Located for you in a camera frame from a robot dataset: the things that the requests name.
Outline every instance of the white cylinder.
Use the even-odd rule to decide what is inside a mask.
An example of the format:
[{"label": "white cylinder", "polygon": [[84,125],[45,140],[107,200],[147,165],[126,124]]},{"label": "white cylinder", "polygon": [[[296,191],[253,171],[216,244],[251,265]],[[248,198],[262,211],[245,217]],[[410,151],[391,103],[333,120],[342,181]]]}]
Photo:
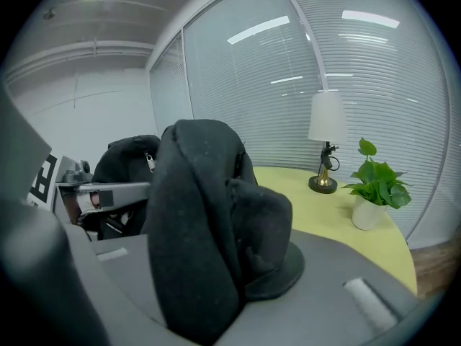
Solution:
[{"label": "white cylinder", "polygon": [[337,92],[319,92],[313,96],[308,137],[317,141],[347,142],[346,113]]},{"label": "white cylinder", "polygon": [[367,231],[372,229],[384,218],[387,205],[381,206],[365,200],[362,196],[356,196],[352,210],[352,223],[359,229]]}]

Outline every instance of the wooden floor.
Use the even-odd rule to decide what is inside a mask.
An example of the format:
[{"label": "wooden floor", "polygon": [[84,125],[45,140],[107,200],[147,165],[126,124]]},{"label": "wooden floor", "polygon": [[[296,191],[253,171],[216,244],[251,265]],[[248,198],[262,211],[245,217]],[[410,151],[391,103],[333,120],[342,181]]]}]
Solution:
[{"label": "wooden floor", "polygon": [[443,244],[411,250],[418,281],[418,297],[448,288],[461,264],[461,230]]}]

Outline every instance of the round table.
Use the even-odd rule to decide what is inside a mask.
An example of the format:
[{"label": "round table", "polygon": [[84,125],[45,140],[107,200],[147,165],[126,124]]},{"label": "round table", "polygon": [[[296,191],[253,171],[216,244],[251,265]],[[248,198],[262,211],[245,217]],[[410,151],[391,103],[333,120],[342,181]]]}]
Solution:
[{"label": "round table", "polygon": [[258,184],[282,193],[293,207],[292,228],[342,242],[398,279],[415,295],[416,274],[410,250],[401,232],[385,214],[369,231],[362,231],[351,220],[355,196],[349,189],[330,195],[312,191],[309,178],[315,173],[299,169],[255,167]]}]

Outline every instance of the ceiling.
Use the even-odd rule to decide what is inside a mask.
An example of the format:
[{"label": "ceiling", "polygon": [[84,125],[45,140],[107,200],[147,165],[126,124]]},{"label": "ceiling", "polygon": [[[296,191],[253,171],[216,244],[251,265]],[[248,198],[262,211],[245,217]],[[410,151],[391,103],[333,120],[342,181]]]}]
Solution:
[{"label": "ceiling", "polygon": [[[187,0],[43,0],[18,34],[6,67],[61,45],[94,40],[154,44]],[[45,20],[52,9],[54,17]]]}]

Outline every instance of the window blinds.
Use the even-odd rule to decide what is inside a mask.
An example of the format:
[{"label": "window blinds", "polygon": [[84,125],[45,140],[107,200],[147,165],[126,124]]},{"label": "window blinds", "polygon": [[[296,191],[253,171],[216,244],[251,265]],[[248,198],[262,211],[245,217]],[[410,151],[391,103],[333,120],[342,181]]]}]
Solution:
[{"label": "window blinds", "polygon": [[349,142],[335,153],[333,177],[349,176],[373,142],[377,161],[404,179],[413,201],[389,210],[407,237],[431,198],[447,133],[443,70],[427,29],[409,0],[297,0],[318,42],[328,85],[344,101]]},{"label": "window blinds", "polygon": [[180,119],[193,119],[181,35],[172,41],[152,68],[151,94],[158,136]]},{"label": "window blinds", "polygon": [[418,3],[440,54],[449,98],[449,137],[440,180],[427,210],[408,238],[411,248],[431,246],[452,238],[461,221],[461,72],[441,32]]},{"label": "window blinds", "polygon": [[289,0],[221,0],[184,28],[184,47],[196,119],[229,124],[254,165],[318,170],[308,129],[320,77]]}]

